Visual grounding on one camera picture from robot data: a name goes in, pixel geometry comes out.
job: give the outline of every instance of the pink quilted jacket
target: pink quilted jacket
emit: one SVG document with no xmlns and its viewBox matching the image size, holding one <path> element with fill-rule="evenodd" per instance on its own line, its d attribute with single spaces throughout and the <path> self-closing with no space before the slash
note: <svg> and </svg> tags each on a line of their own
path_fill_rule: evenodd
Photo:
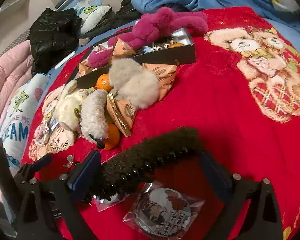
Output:
<svg viewBox="0 0 300 240">
<path fill-rule="evenodd" d="M 0 57 L 0 124 L 17 89 L 31 79 L 30 41 L 13 47 Z"/>
</svg>

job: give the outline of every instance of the red blanket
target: red blanket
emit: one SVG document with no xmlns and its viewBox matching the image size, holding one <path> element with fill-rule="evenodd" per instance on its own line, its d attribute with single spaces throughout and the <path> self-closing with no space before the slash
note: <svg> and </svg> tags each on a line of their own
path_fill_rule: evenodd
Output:
<svg viewBox="0 0 300 240">
<path fill-rule="evenodd" d="M 292 82 L 292 76 L 295 83 L 299 82 L 300 60 L 293 59 L 300 59 L 300 55 L 251 8 L 204 12 L 210 31 L 243 29 L 225 31 L 221 36 L 216 32 L 208 33 L 206 38 L 194 37 L 197 62 L 178 67 L 171 91 L 162 101 L 138 111 L 133 135 L 122 137 L 116 149 L 102 151 L 102 161 L 139 143 L 144 137 L 150 138 L 179 126 L 197 127 L 205 147 L 230 172 L 257 181 L 270 179 L 277 195 L 285 237 L 292 232 L 291 237 L 300 227 L 300 86 L 287 84 Z M 246 41 L 249 39 L 261 44 L 260 48 Z M 280 48 L 281 44 L 271 47 L 272 39 L 273 43 L 284 43 L 284 48 Z M 83 54 L 66 64 L 50 91 L 68 79 Z M 292 65 L 282 67 L 276 55 Z M 294 67 L 298 76 L 293 74 Z M 33 120 L 28 142 L 42 119 L 40 109 Z M 23 163 L 31 162 L 28 147 Z M 40 178 L 55 178 L 64 171 L 62 165 L 66 164 L 67 155 L 74 154 L 75 160 L 82 161 L 92 148 L 92 144 L 79 138 L 74 146 L 53 156 L 53 163 L 40 172 Z M 155 176 L 167 187 L 206 200 L 184 238 L 202 239 L 218 216 L 222 203 L 214 196 L 198 159 L 158 169 Z M 95 206 L 87 206 L 82 209 L 82 215 L 100 240 L 147 239 L 121 221 L 134 199 L 132 196 L 101 213 L 97 213 Z M 230 238 L 238 234 L 243 217 L 241 214 Z M 71 239 L 63 221 L 60 230 Z"/>
</svg>

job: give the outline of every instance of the magenta stuffed animal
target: magenta stuffed animal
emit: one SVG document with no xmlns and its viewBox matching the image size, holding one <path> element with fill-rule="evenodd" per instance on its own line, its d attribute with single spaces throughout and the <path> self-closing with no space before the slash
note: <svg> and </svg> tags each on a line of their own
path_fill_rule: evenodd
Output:
<svg viewBox="0 0 300 240">
<path fill-rule="evenodd" d="M 156 41 L 160 37 L 168 37 L 180 28 L 193 30 L 197 35 L 204 35 L 208 31 L 207 16 L 203 12 L 174 12 L 171 8 L 162 7 L 154 14 L 144 14 L 132 32 L 119 34 L 117 37 L 126 42 L 134 50 Z M 108 45 L 113 46 L 115 38 L 108 40 Z M 111 50 L 99 51 L 88 58 L 92 68 L 103 66 L 107 63 Z"/>
</svg>

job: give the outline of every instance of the beige fluffy plush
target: beige fluffy plush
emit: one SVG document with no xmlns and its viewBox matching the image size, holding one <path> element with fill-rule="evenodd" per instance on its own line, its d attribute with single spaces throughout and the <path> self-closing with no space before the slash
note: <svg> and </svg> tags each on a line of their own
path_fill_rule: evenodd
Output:
<svg viewBox="0 0 300 240">
<path fill-rule="evenodd" d="M 135 108 L 145 109 L 157 101 L 159 82 L 153 72 L 132 59 L 114 60 L 109 70 L 111 91 L 116 99 L 128 100 Z"/>
</svg>

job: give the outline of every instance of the orange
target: orange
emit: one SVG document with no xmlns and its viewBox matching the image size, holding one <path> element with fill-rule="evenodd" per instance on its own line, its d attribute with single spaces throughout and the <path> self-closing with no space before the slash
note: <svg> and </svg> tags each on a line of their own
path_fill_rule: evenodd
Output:
<svg viewBox="0 0 300 240">
<path fill-rule="evenodd" d="M 172 48 L 172 47 L 180 47 L 180 46 L 183 46 L 182 43 L 173 43 L 171 44 L 168 48 Z"/>
<path fill-rule="evenodd" d="M 111 86 L 109 82 L 109 74 L 103 74 L 98 78 L 97 89 L 104 89 L 105 91 L 110 92 L 112 88 L 113 86 Z"/>
<path fill-rule="evenodd" d="M 104 150 L 113 149 L 120 141 L 119 129 L 113 123 L 108 123 L 108 136 L 109 138 L 103 139 L 105 144 Z"/>
</svg>

